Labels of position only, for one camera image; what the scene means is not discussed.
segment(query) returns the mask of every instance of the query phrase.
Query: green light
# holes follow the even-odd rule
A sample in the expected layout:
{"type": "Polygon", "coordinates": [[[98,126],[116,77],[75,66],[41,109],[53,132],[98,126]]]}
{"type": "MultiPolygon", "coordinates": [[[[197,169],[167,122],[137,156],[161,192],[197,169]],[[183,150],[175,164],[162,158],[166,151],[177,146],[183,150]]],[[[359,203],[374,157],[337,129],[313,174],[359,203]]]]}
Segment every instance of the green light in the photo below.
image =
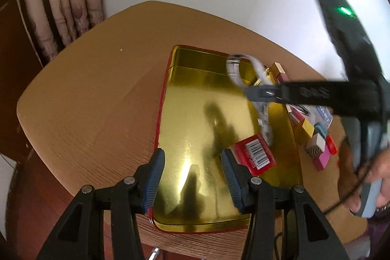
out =
{"type": "Polygon", "coordinates": [[[352,16],[352,12],[345,7],[340,7],[340,10],[346,13],[348,16],[352,16]]]}

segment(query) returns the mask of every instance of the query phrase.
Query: red package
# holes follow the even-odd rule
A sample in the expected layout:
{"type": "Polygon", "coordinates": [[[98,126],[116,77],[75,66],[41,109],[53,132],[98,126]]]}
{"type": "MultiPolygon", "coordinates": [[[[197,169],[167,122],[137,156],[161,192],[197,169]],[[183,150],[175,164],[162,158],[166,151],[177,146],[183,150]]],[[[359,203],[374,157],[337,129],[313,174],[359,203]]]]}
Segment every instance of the red package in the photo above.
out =
{"type": "Polygon", "coordinates": [[[238,163],[247,166],[253,176],[259,176],[276,164],[261,134],[236,142],[232,150],[238,163]]]}

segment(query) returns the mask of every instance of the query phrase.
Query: wooden floor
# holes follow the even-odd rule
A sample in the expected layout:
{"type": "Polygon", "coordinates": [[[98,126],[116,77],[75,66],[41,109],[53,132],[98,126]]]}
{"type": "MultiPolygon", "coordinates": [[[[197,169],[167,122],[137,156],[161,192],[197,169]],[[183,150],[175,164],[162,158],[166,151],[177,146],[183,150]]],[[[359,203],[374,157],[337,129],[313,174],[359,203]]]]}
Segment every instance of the wooden floor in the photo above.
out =
{"type": "MultiPolygon", "coordinates": [[[[72,196],[57,181],[36,153],[24,163],[14,180],[7,212],[7,241],[20,260],[35,260],[72,196]]],[[[111,260],[111,230],[105,224],[105,259],[111,260]]],[[[153,247],[143,245],[146,259],[153,247]]],[[[196,260],[168,253],[168,260],[196,260]]]]}

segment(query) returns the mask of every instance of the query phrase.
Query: metal screw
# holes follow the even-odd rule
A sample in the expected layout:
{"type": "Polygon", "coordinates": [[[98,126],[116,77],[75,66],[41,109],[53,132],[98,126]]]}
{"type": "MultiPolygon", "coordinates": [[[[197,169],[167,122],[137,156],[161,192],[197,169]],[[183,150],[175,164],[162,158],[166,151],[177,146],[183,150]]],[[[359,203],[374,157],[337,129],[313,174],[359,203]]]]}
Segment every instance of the metal screw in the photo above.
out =
{"type": "Polygon", "coordinates": [[[128,177],[124,178],[123,182],[127,185],[130,185],[130,184],[135,183],[135,178],[133,178],[132,176],[128,176],[128,177]]]}
{"type": "Polygon", "coordinates": [[[302,185],[295,185],[294,191],[296,191],[297,193],[303,193],[305,191],[305,188],[302,185]]]}
{"type": "Polygon", "coordinates": [[[92,191],[92,186],[91,185],[84,185],[82,188],[81,188],[81,192],[83,192],[84,194],[88,194],[92,191]]]}
{"type": "Polygon", "coordinates": [[[255,177],[251,178],[250,181],[252,184],[259,185],[259,184],[261,184],[262,179],[255,176],[255,177]]]}

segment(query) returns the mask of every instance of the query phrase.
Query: small box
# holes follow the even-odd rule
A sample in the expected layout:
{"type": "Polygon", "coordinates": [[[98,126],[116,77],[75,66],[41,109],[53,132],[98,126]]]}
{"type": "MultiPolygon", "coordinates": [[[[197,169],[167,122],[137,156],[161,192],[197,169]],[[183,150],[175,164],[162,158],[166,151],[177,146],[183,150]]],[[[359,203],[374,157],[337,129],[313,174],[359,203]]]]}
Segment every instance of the small box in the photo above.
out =
{"type": "Polygon", "coordinates": [[[333,140],[333,138],[330,134],[328,134],[328,136],[326,137],[325,142],[329,148],[330,153],[332,155],[336,155],[336,153],[338,152],[337,146],[336,146],[335,141],[333,140]]]}
{"type": "Polygon", "coordinates": [[[275,78],[277,78],[279,76],[279,74],[286,74],[286,72],[284,72],[282,66],[277,62],[272,63],[270,69],[271,69],[271,72],[275,78]]]}
{"type": "Polygon", "coordinates": [[[315,134],[306,144],[306,152],[310,154],[312,158],[315,158],[322,154],[325,150],[325,139],[320,134],[315,134]]]}
{"type": "Polygon", "coordinates": [[[294,136],[299,144],[306,143],[313,136],[314,127],[313,125],[305,118],[294,128],[294,136]]]}
{"type": "Polygon", "coordinates": [[[231,150],[237,162],[247,166],[253,176],[259,176],[276,164],[261,134],[234,143],[231,150]]]}
{"type": "Polygon", "coordinates": [[[302,120],[305,119],[305,116],[299,112],[298,110],[296,110],[294,107],[290,107],[291,109],[291,112],[289,112],[289,115],[290,115],[290,118],[295,125],[299,124],[302,120]]]}
{"type": "Polygon", "coordinates": [[[288,78],[288,76],[284,73],[280,73],[277,77],[276,77],[276,81],[279,83],[279,84],[283,84],[283,83],[286,83],[286,82],[289,82],[290,79],[288,78]]]}
{"type": "Polygon", "coordinates": [[[322,123],[316,123],[314,125],[314,134],[320,134],[325,139],[328,136],[328,130],[322,123]]]}
{"type": "Polygon", "coordinates": [[[313,164],[317,171],[325,170],[326,165],[329,162],[329,159],[331,157],[329,148],[327,145],[325,145],[325,150],[323,153],[321,153],[318,157],[315,157],[313,160],[313,164]]]}

